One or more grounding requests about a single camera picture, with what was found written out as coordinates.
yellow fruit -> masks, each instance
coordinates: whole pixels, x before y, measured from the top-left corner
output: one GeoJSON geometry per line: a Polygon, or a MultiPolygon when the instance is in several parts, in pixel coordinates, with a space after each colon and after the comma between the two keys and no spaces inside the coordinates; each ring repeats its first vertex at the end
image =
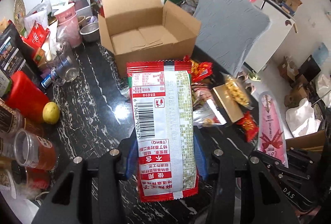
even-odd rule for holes
{"type": "Polygon", "coordinates": [[[42,111],[42,117],[46,123],[55,124],[60,118],[60,110],[56,103],[49,102],[42,111]]]}

black snack pouch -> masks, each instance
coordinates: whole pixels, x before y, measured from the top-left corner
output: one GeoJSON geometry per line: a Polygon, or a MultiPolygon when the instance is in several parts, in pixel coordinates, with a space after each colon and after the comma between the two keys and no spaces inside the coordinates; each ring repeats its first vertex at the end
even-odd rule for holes
{"type": "Polygon", "coordinates": [[[0,68],[11,77],[16,71],[22,70],[40,90],[41,72],[30,57],[30,50],[25,45],[13,23],[0,35],[0,68]]]}

red and white snack packet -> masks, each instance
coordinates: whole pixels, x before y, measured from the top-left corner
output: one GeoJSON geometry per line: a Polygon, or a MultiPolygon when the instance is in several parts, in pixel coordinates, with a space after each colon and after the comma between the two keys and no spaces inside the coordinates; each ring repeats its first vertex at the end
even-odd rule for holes
{"type": "Polygon", "coordinates": [[[191,62],[127,63],[143,202],[198,193],[193,152],[191,62]]]}
{"type": "Polygon", "coordinates": [[[286,142],[274,96],[263,92],[259,97],[258,150],[279,159],[288,167],[286,142]]]}

barcode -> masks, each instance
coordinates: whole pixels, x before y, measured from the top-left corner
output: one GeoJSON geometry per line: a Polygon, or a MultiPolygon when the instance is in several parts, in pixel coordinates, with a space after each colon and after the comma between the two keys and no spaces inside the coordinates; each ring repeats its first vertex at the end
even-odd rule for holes
{"type": "Polygon", "coordinates": [[[138,109],[140,138],[155,137],[153,103],[141,102],[136,104],[138,109]]]}

white cabinet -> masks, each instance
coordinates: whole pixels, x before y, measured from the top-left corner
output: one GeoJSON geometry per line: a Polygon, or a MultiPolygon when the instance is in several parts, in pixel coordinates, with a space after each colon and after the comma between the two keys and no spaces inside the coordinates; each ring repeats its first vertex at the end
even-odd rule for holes
{"type": "Polygon", "coordinates": [[[254,42],[245,59],[254,71],[259,72],[280,46],[295,21],[270,0],[257,0],[253,5],[270,19],[269,29],[254,42]]]}

